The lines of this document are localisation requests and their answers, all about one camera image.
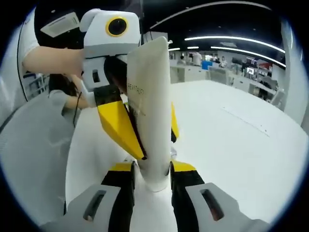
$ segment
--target ceiling light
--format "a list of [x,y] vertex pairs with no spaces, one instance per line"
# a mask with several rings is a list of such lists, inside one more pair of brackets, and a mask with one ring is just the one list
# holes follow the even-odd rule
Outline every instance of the ceiling light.
[[236,49],[236,48],[230,48],[230,47],[215,47],[215,46],[211,46],[211,48],[212,49],[223,49],[223,50],[230,50],[230,51],[248,53],[248,54],[251,54],[251,55],[254,55],[254,56],[258,56],[258,57],[262,57],[262,58],[271,60],[272,62],[277,63],[277,64],[279,64],[279,65],[281,65],[281,66],[286,68],[285,64],[282,64],[281,62],[279,62],[279,61],[277,61],[275,59],[272,59],[270,57],[267,57],[267,56],[264,56],[264,55],[261,55],[261,54],[255,53],[255,52],[249,52],[249,51],[240,50],[240,49]]
[[176,48],[170,48],[169,51],[177,51],[177,50],[180,50],[179,47],[176,47]]
[[203,40],[203,39],[234,39],[234,40],[245,40],[245,41],[249,41],[249,42],[254,42],[257,44],[262,44],[271,48],[274,48],[278,51],[281,51],[283,53],[285,53],[285,51],[281,48],[278,48],[274,45],[262,42],[262,41],[258,41],[258,40],[253,40],[253,39],[248,39],[248,38],[242,38],[242,37],[235,37],[235,36],[199,36],[199,37],[192,37],[192,38],[186,38],[185,41],[188,40]]

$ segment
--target person in background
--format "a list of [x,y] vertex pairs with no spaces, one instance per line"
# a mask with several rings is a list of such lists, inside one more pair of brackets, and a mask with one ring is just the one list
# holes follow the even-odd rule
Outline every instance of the person in background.
[[193,54],[193,65],[194,66],[201,66],[202,59],[203,59],[202,55],[199,52],[195,52]]
[[219,65],[220,68],[226,68],[227,67],[227,61],[224,57],[222,57],[221,63]]
[[54,106],[62,108],[62,116],[70,123],[76,124],[79,109],[88,107],[82,94],[81,80],[74,74],[50,74],[48,98]]
[[180,59],[177,61],[177,64],[181,64],[181,65],[186,65],[185,64],[185,60],[184,60],[184,56],[180,56]]

